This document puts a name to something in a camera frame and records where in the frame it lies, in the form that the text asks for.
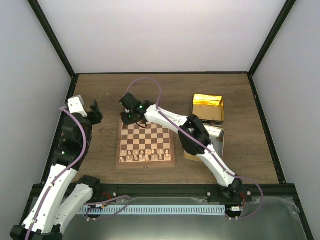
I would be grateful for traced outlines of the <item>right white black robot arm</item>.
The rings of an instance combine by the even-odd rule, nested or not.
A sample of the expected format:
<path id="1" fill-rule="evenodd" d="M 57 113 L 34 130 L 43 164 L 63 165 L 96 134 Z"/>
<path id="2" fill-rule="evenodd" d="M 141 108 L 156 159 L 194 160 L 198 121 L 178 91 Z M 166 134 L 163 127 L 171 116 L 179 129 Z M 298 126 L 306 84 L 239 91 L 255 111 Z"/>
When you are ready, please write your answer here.
<path id="1" fill-rule="evenodd" d="M 148 100 L 140 102 L 130 93 L 126 93 L 119 102 L 125 108 L 120 114 L 124 125 L 144 121 L 175 132 L 185 152 L 198 157 L 214 175 L 217 183 L 223 187 L 222 195 L 225 200 L 232 202 L 240 196 L 242 180 L 218 155 L 209 132 L 196 115 L 179 115 L 160 108 L 157 103 Z"/>

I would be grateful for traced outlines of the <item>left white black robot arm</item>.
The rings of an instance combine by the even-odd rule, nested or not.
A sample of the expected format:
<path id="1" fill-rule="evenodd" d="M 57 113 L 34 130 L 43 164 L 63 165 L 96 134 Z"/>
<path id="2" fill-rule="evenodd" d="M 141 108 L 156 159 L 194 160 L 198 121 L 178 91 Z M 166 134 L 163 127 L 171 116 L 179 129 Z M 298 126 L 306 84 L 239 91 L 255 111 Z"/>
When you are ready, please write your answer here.
<path id="1" fill-rule="evenodd" d="M 64 198 L 88 154 L 93 126 L 103 119 L 98 103 L 94 100 L 90 111 L 86 111 L 82 97 L 77 95 L 69 98 L 60 110 L 66 116 L 47 181 L 27 218 L 12 227 L 13 240 L 61 240 L 80 208 L 88 201 L 97 202 L 102 196 L 100 180 L 84 176 L 71 195 Z"/>

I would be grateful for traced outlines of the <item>wooden chess board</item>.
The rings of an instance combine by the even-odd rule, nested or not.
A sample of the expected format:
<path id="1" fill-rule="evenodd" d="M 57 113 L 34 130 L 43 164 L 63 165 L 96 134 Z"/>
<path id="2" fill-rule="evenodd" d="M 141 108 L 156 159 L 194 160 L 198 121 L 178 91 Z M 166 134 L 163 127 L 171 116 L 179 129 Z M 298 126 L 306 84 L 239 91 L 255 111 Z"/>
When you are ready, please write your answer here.
<path id="1" fill-rule="evenodd" d="M 173 161 L 144 161 L 119 162 L 121 150 L 152 150 L 169 149 L 174 157 Z M 115 166 L 121 169 L 173 167 L 175 161 L 174 133 L 169 128 L 156 123 L 143 123 L 124 125 L 122 121 L 118 126 L 117 151 Z"/>

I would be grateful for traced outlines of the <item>row of white chess pieces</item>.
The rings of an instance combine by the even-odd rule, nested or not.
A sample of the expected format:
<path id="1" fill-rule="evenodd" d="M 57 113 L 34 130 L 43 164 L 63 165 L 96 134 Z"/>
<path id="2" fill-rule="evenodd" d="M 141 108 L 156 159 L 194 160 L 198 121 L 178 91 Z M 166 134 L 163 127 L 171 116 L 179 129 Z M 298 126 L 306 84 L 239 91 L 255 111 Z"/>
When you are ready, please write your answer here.
<path id="1" fill-rule="evenodd" d="M 120 163 L 171 162 L 174 156 L 169 149 L 121 150 Z"/>

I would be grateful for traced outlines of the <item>gold tin lid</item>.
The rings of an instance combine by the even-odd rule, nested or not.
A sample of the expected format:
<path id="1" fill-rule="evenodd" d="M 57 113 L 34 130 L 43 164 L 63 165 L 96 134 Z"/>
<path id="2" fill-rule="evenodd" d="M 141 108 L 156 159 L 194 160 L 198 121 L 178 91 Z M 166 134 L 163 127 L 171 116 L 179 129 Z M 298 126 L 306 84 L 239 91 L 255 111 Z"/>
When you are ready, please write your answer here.
<path id="1" fill-rule="evenodd" d="M 225 121 L 224 99 L 221 95 L 194 94 L 192 113 L 204 123 L 221 126 Z"/>

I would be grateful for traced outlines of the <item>gold tin box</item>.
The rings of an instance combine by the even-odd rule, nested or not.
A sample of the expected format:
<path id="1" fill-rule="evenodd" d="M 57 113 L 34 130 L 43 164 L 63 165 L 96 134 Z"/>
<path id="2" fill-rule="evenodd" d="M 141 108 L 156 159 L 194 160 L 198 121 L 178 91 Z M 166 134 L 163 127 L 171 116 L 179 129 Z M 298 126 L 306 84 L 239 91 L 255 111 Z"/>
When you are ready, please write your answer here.
<path id="1" fill-rule="evenodd" d="M 204 127 L 209 133 L 209 138 L 214 146 L 215 151 L 219 155 L 219 157 L 222 159 L 224 154 L 224 142 L 225 142 L 225 131 L 223 128 L 211 126 L 208 124 L 205 124 Z M 183 152 L 183 156 L 185 159 L 194 161 L 194 162 L 200 162 L 203 161 L 198 156 L 193 156 L 186 151 Z"/>

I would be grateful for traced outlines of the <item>black enclosure frame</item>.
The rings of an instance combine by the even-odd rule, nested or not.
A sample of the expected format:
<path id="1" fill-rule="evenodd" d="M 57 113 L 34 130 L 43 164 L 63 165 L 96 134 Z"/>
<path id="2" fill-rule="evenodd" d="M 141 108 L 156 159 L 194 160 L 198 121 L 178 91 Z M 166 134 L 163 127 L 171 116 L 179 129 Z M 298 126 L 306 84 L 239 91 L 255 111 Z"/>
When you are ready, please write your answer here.
<path id="1" fill-rule="evenodd" d="M 56 53 L 58 54 L 58 57 L 60 58 L 62 64 L 64 65 L 65 69 L 67 70 L 69 76 L 71 77 L 71 82 L 69 85 L 69 89 L 67 92 L 66 97 L 71 97 L 71 95 L 75 92 L 76 89 L 76 85 L 78 83 L 79 80 L 79 76 L 80 75 L 98 75 L 100 73 L 75 73 L 73 68 L 71 67 L 71 64 L 61 46 L 61 44 L 59 43 L 58 38 L 56 37 L 45 13 L 43 12 L 41 5 L 39 4 L 38 0 L 28 0 L 27 1 L 32 9 L 32 11 L 34 12 L 36 18 L 38 19 L 42 29 L 44 30 L 44 32 L 46 33 L 50 43 L 52 44 L 54 50 L 56 51 Z M 264 193 L 266 193 L 265 197 L 276 197 L 276 196 L 282 196 L 284 197 L 286 196 L 291 196 L 293 197 L 295 206 L 298 207 L 298 210 L 300 211 L 298 213 L 299 219 L 301 221 L 305 236 L 307 240 L 314 240 L 313 234 L 311 232 L 307 217 L 305 215 L 303 206 L 301 204 L 298 192 L 296 190 L 296 187 L 293 183 L 288 183 L 283 171 L 283 168 L 281 166 L 280 163 L 280 159 L 268 126 L 268 122 L 266 120 L 265 117 L 265 113 L 263 110 L 263 107 L 261 105 L 261 101 L 254 83 L 254 74 L 256 73 L 256 71 L 258 70 L 258 67 L 260 66 L 261 62 L 263 61 L 263 59 L 265 58 L 265 55 L 267 54 L 269 48 L 271 47 L 273 41 L 275 40 L 277 34 L 279 33 L 281 27 L 283 26 L 283 24 L 285 23 L 285 20 L 287 19 L 289 13 L 291 12 L 292 8 L 294 7 L 296 3 L 296 0 L 286 0 L 280 13 L 278 14 L 271 30 L 269 31 L 260 51 L 257 54 L 257 57 L 255 58 L 249 72 L 247 71 L 209 71 L 209 72 L 204 72 L 204 73 L 200 73 L 200 74 L 246 74 L 247 78 L 248 78 L 248 82 L 250 84 L 251 87 L 251 91 L 252 94 L 254 96 L 254 101 L 256 104 L 256 108 L 260 117 L 260 121 L 262 124 L 262 128 L 264 131 L 264 135 L 266 137 L 266 141 L 268 144 L 268 148 L 271 154 L 271 158 L 273 161 L 273 165 L 274 165 L 274 169 L 279 181 L 279 184 L 276 186 L 276 184 L 263 184 L 262 185 L 262 190 L 266 190 Z M 57 125 L 57 129 L 53 138 L 53 142 L 50 148 L 50 152 L 49 152 L 49 156 L 47 159 L 47 163 L 45 165 L 44 168 L 44 172 L 41 178 L 41 183 L 39 184 L 34 184 L 28 199 L 28 202 L 26 204 L 26 207 L 24 209 L 20 224 L 22 224 L 22 220 L 24 217 L 27 217 L 27 210 L 31 209 L 31 200 L 33 200 L 33 198 L 36 197 L 35 194 L 40 196 L 40 190 L 43 189 L 44 184 L 45 184 L 45 180 L 48 179 L 49 177 L 49 164 L 51 163 L 51 160 L 53 159 L 54 156 L 54 151 L 56 150 L 56 148 L 58 147 L 58 141 L 60 138 L 60 134 L 62 133 L 62 124 L 63 124 L 63 120 L 65 118 L 65 113 L 61 113 L 61 116 L 59 118 L 59 122 Z"/>

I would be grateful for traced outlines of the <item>black aluminium front rail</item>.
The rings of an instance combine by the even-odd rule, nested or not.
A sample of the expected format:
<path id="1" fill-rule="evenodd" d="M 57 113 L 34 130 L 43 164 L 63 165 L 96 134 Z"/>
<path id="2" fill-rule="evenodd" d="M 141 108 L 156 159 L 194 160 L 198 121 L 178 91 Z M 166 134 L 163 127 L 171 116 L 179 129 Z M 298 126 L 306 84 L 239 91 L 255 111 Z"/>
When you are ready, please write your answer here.
<path id="1" fill-rule="evenodd" d="M 170 198 L 199 197 L 206 198 L 206 186 L 210 184 L 109 184 L 117 187 L 118 196 L 131 198 Z M 243 184 L 247 195 L 251 197 L 295 197 L 296 187 L 291 183 L 283 184 Z"/>

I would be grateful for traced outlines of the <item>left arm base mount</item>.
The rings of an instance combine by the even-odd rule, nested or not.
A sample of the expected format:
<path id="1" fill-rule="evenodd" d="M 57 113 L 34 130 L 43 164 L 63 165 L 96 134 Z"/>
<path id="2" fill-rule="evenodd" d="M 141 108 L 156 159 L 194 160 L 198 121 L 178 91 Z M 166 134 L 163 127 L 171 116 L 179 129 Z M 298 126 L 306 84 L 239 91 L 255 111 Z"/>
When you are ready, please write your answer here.
<path id="1" fill-rule="evenodd" d="M 87 203 L 98 203 L 113 199 L 117 195 L 118 189 L 113 184 L 100 184 L 93 188 L 92 197 Z"/>

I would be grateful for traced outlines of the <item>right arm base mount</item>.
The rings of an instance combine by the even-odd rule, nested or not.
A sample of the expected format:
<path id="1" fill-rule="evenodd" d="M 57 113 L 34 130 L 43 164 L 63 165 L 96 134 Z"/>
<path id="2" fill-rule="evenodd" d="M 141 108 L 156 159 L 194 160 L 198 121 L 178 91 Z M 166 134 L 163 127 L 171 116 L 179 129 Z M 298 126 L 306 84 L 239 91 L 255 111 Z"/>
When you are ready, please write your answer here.
<path id="1" fill-rule="evenodd" d="M 219 203 L 240 203 L 252 202 L 252 197 L 247 195 L 246 189 L 240 188 L 239 192 L 232 192 L 229 188 L 220 186 L 218 184 L 211 184 L 205 187 L 207 193 L 207 200 L 210 202 Z"/>

